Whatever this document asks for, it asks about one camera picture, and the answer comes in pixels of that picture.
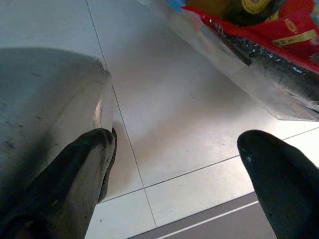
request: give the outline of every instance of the tile grout line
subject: tile grout line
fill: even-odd
[[[101,50],[101,53],[102,53],[103,61],[104,61],[104,64],[105,64],[105,66],[106,66],[106,69],[107,69],[106,59],[105,59],[104,52],[103,52],[103,49],[102,49],[102,45],[101,45],[101,41],[100,41],[100,38],[99,38],[99,34],[98,34],[98,32],[97,32],[97,29],[96,29],[96,26],[95,26],[95,23],[94,23],[94,19],[93,19],[92,13],[91,13],[90,5],[89,5],[89,3],[88,3],[88,0],[85,0],[85,2],[86,2],[86,5],[87,5],[87,8],[88,8],[88,11],[89,11],[89,15],[90,15],[91,20],[92,20],[92,24],[93,24],[93,27],[94,27],[94,30],[95,30],[96,38],[97,38],[97,40],[98,40],[99,47],[100,47],[100,50]],[[154,214],[153,214],[153,211],[152,211],[152,208],[151,208],[151,204],[150,204],[148,195],[147,195],[146,190],[145,190],[145,187],[144,187],[144,182],[143,182],[143,179],[142,179],[142,176],[141,176],[141,173],[140,173],[140,169],[139,169],[138,164],[137,164],[137,161],[136,161],[136,157],[135,157],[135,154],[134,154],[134,151],[133,151],[133,147],[132,147],[132,144],[131,144],[131,140],[130,140],[128,131],[127,131],[127,129],[126,129],[126,125],[125,125],[125,123],[124,123],[122,111],[121,111],[121,109],[120,109],[119,101],[118,101],[118,98],[117,98],[117,96],[116,96],[114,87],[113,87],[113,92],[114,92],[114,96],[115,96],[116,103],[117,103],[117,105],[118,105],[118,107],[119,107],[119,110],[120,110],[120,114],[121,114],[121,118],[122,118],[123,125],[124,125],[124,128],[125,128],[125,132],[126,132],[126,135],[127,135],[127,137],[128,137],[128,140],[129,140],[129,144],[130,144],[130,147],[131,147],[131,150],[132,150],[132,153],[133,153],[135,165],[136,165],[136,167],[137,167],[137,169],[138,169],[138,172],[139,172],[139,176],[140,176],[140,179],[141,179],[141,182],[142,182],[142,186],[143,186],[143,190],[144,190],[146,199],[147,199],[148,204],[149,204],[149,208],[150,208],[150,211],[151,211],[151,214],[152,214],[152,217],[153,217],[153,221],[154,221],[155,227],[157,228],[157,224],[156,224],[156,221],[155,221],[155,217],[154,217]],[[119,198],[119,197],[124,196],[124,195],[127,195],[127,194],[129,194],[129,193],[126,193],[126,194],[117,196],[117,197],[115,197],[115,198]]]
[[[143,190],[144,190],[146,199],[147,199],[148,204],[149,204],[149,208],[150,208],[150,211],[151,211],[151,214],[152,214],[152,217],[153,217],[153,221],[154,221],[155,227],[157,228],[157,224],[156,224],[155,217],[154,217],[154,214],[153,214],[153,211],[152,211],[152,207],[151,207],[151,204],[150,204],[150,201],[149,201],[149,197],[148,197],[148,195],[146,193],[146,189],[145,189],[144,182],[143,182],[143,179],[142,179],[142,176],[141,176],[141,172],[140,172],[138,163],[136,161],[135,153],[134,153],[134,150],[133,150],[133,147],[132,147],[132,144],[131,144],[129,133],[128,133],[127,129],[126,129],[126,125],[125,125],[125,122],[124,122],[123,114],[122,114],[122,111],[121,111],[121,108],[120,108],[120,104],[119,104],[119,101],[118,101],[118,97],[116,96],[114,87],[113,87],[113,92],[114,92],[115,100],[116,100],[116,103],[118,105],[118,108],[119,108],[119,111],[120,111],[120,114],[121,114],[121,118],[122,118],[123,125],[124,125],[124,128],[125,128],[125,133],[126,133],[126,135],[128,137],[128,140],[129,140],[129,144],[130,144],[130,147],[131,147],[131,150],[132,150],[132,154],[133,154],[133,157],[134,157],[135,165],[136,165],[136,167],[138,169],[138,172],[139,172],[139,176],[140,176],[140,179],[141,179],[141,182],[142,182]]]
[[[198,218],[197,218],[197,219],[195,219],[195,221],[206,222],[207,220],[209,220],[209,219],[211,219],[211,218],[213,218],[212,220],[214,220],[214,219],[217,219],[217,218],[226,216],[226,214],[228,214],[227,212],[236,212],[236,211],[240,210],[241,208],[252,206],[252,205],[250,205],[250,204],[253,204],[253,205],[258,204],[259,201],[256,200],[256,199],[257,199],[257,196],[256,196],[255,192],[248,193],[248,194],[245,194],[245,195],[243,195],[243,196],[241,196],[241,197],[239,197],[239,198],[232,199],[232,200],[227,201],[227,202],[225,202],[225,203],[222,203],[222,204],[219,204],[219,205],[216,205],[216,206],[207,208],[207,209],[205,209],[205,210],[199,211],[199,212],[194,213],[194,214],[191,214],[191,215],[189,215],[189,216],[185,216],[185,217],[180,218],[180,219],[178,219],[178,220],[176,220],[176,221],[173,221],[173,222],[170,222],[170,223],[161,225],[161,226],[159,226],[159,227],[156,228],[156,229],[152,229],[152,230],[150,230],[150,231],[137,234],[137,235],[135,235],[135,236],[130,237],[129,239],[140,238],[140,237],[142,237],[143,235],[148,235],[149,233],[152,234],[152,232],[159,231],[161,228],[167,228],[167,227],[173,228],[173,227],[175,227],[175,226],[173,226],[174,224],[181,224],[181,222],[184,221],[184,220],[188,220],[188,219],[190,219],[190,218],[192,218],[192,217],[196,217],[196,216],[201,215],[201,214],[203,214],[203,213],[207,213],[208,211],[210,211],[210,210],[212,210],[212,209],[214,209],[214,208],[220,208],[220,207],[222,207],[222,208],[223,208],[223,207],[227,208],[227,207],[228,207],[227,205],[228,205],[229,203],[235,202],[235,200],[238,200],[238,199],[241,200],[241,199],[243,199],[243,198],[245,198],[245,197],[249,197],[250,195],[255,195],[255,197],[254,197],[253,200],[252,200],[252,199],[248,200],[249,202],[241,202],[241,203],[239,203],[238,206],[236,206],[236,205],[230,206],[231,210],[229,210],[229,211],[228,211],[228,209],[225,209],[225,210],[222,209],[222,211],[221,211],[220,213],[216,213],[215,216],[213,216],[213,217],[207,218],[207,216],[205,216],[204,218],[207,218],[207,219],[205,219],[205,220],[204,220],[204,219],[198,220]],[[193,221],[192,219],[191,219],[190,221],[191,221],[190,223],[187,223],[187,225],[189,225],[189,226],[197,225],[197,224],[198,224],[198,223],[195,223],[195,224],[194,224],[194,223],[192,222],[192,221]]]
[[[201,168],[194,169],[194,170],[189,171],[189,172],[187,172],[187,173],[183,173],[183,174],[180,174],[180,175],[178,175],[178,176],[175,176],[175,177],[172,177],[172,178],[169,178],[169,179],[160,181],[160,182],[158,182],[158,183],[151,184],[151,185],[149,185],[149,186],[146,186],[145,188],[150,188],[150,187],[152,187],[152,186],[156,186],[156,185],[158,185],[158,184],[168,182],[168,181],[170,181],[170,180],[173,180],[173,179],[176,179],[176,178],[185,176],[185,175],[187,175],[187,174],[191,174],[191,173],[197,172],[197,171],[199,171],[199,170],[202,170],[202,169],[205,169],[205,168],[208,168],[208,167],[211,167],[211,166],[215,166],[215,165],[217,165],[217,164],[219,164],[219,163],[226,162],[226,161],[231,160],[231,159],[234,159],[234,158],[236,158],[236,157],[238,157],[238,156],[239,156],[239,155],[235,155],[235,156],[233,156],[233,157],[223,159],[223,160],[218,161],[218,162],[216,162],[216,163],[212,163],[212,164],[203,166],[203,167],[201,167]]]
[[[88,7],[89,15],[90,15],[91,20],[92,20],[92,24],[93,24],[93,27],[94,27],[95,35],[96,35],[96,38],[97,38],[98,43],[99,43],[99,47],[100,47],[100,50],[101,50],[101,53],[102,53],[102,58],[103,58],[106,70],[108,70],[108,67],[107,67],[107,64],[106,64],[106,59],[105,59],[105,56],[104,56],[104,53],[103,53],[103,50],[102,50],[102,45],[101,45],[101,42],[100,42],[99,34],[98,34],[97,29],[96,29],[96,26],[95,26],[95,23],[94,23],[94,19],[93,19],[92,13],[91,13],[90,5],[88,3],[88,0],[85,0],[85,2],[86,2],[86,6]]]
[[[310,129],[310,130],[307,130],[307,131],[305,131],[305,132],[302,132],[302,133],[296,134],[296,135],[294,135],[294,136],[287,137],[287,138],[285,138],[285,139],[283,139],[283,140],[287,140],[287,139],[290,139],[290,138],[293,138],[293,137],[299,136],[299,135],[301,135],[301,134],[308,133],[308,132],[313,131],[313,130],[318,129],[318,128],[319,128],[319,127],[316,127],[316,128]],[[101,202],[101,203],[104,203],[104,202],[107,202],[107,201],[110,201],[110,200],[113,200],[113,199],[119,198],[119,197],[121,197],[121,196],[128,195],[128,194],[130,194],[130,193],[137,192],[137,191],[139,191],[139,190],[141,190],[141,189],[147,189],[147,188],[150,188],[150,187],[156,186],[156,185],[158,185],[158,184],[168,182],[168,181],[170,181],[170,180],[173,180],[173,179],[176,179],[176,178],[179,178],[179,177],[185,176],[185,175],[187,175],[187,174],[194,173],[194,172],[196,172],[196,171],[199,171],[199,170],[202,170],[202,169],[205,169],[205,168],[211,167],[211,166],[215,166],[215,165],[217,165],[217,164],[219,164],[219,163],[223,163],[223,162],[225,162],[225,161],[227,161],[227,160],[234,159],[234,158],[236,158],[236,157],[238,157],[238,156],[239,156],[239,155],[235,155],[235,156],[233,156],[233,157],[226,158],[226,159],[224,159],[224,160],[222,160],[222,161],[219,161],[219,162],[216,162],[216,163],[212,163],[212,164],[206,165],[206,166],[204,166],[204,167],[201,167],[201,168],[195,169],[195,170],[193,170],[193,171],[190,171],[190,172],[187,172],[187,173],[184,173],[184,174],[181,174],[181,175],[175,176],[175,177],[173,177],[173,178],[169,178],[169,179],[166,179],[166,180],[160,181],[160,182],[158,182],[158,183],[151,184],[151,185],[146,186],[146,187],[144,186],[144,184],[143,184],[143,182],[142,182],[142,184],[143,184],[143,187],[142,187],[142,188],[140,188],[140,189],[136,189],[136,190],[134,190],[134,191],[132,191],[132,192],[128,192],[128,193],[125,193],[125,194],[122,194],[122,195],[116,196],[116,197],[111,198],[111,199],[108,199],[108,200],[105,200],[105,201],[103,201],[103,202]]]
[[[283,139],[283,141],[284,141],[284,140],[287,140],[287,139],[291,139],[291,138],[296,137],[296,136],[299,136],[299,135],[302,135],[302,134],[304,134],[304,133],[311,132],[311,131],[316,130],[316,129],[318,129],[318,128],[319,128],[319,127],[316,127],[316,128],[309,129],[309,130],[307,130],[307,131],[305,131],[305,132],[302,132],[302,133],[297,133],[296,135],[293,135],[293,136],[290,136],[290,137],[284,138],[284,139]]]

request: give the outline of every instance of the tiled floor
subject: tiled floor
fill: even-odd
[[[248,129],[319,166],[318,123],[276,120],[135,0],[2,1],[0,19],[2,47],[104,56],[112,73],[118,154],[87,239],[129,238],[252,192],[236,149]]]

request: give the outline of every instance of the red bag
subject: red bag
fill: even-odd
[[[312,18],[314,0],[287,0],[276,14],[278,19],[261,24],[239,27],[218,17],[185,6],[197,13],[201,20],[215,29],[249,39],[295,64],[319,74],[319,28]]]

